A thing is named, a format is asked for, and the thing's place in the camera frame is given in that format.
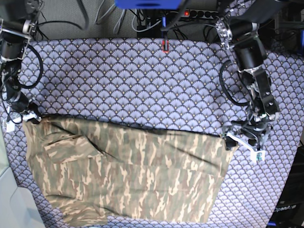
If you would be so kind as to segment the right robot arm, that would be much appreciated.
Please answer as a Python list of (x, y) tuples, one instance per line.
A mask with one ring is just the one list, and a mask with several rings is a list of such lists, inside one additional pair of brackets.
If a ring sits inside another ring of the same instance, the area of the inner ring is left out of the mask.
[[(43, 61), (30, 44), (40, 14), (37, 0), (2, 0), (0, 2), (0, 100), (7, 114), (7, 123), (23, 121), (38, 124), (41, 114), (38, 106), (23, 89), (34, 88), (43, 75)], [(31, 84), (19, 81), (22, 60), (30, 50), (38, 58), (39, 75)]]

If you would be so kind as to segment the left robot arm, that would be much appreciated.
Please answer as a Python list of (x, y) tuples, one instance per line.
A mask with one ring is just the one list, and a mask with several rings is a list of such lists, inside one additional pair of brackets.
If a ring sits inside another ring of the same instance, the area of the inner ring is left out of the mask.
[(223, 129), (227, 149), (241, 144), (253, 153), (262, 153), (272, 130), (283, 131), (284, 138), (289, 139), (292, 130), (303, 124), (304, 113), (296, 98), (303, 88), (296, 80), (299, 71), (287, 67), (287, 61), (276, 60), (271, 68), (276, 76), (283, 78), (271, 81), (268, 68), (264, 67), (266, 50), (258, 34), (259, 26), (288, 4), (287, 0), (256, 0), (236, 17), (225, 14), (230, 1), (222, 0), (219, 4), (215, 27), (232, 54), (225, 65), (236, 63), (239, 80), (249, 94), (249, 100), (244, 103), (248, 118), (232, 121)]

